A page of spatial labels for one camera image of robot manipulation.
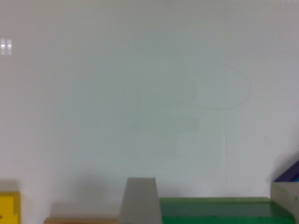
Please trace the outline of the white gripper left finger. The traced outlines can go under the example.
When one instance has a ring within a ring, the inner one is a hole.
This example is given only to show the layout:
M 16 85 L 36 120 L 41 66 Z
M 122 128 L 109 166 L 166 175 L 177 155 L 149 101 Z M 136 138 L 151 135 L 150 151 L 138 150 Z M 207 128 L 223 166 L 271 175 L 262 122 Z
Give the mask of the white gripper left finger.
M 118 224 L 163 224 L 154 177 L 127 179 Z

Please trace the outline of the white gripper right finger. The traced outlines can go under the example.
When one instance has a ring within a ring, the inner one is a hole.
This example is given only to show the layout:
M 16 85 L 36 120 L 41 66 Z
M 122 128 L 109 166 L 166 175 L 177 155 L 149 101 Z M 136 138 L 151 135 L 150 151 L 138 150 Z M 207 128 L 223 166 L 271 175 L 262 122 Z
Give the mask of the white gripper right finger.
M 299 183 L 274 182 L 271 184 L 270 198 L 289 211 L 295 224 L 299 224 Z

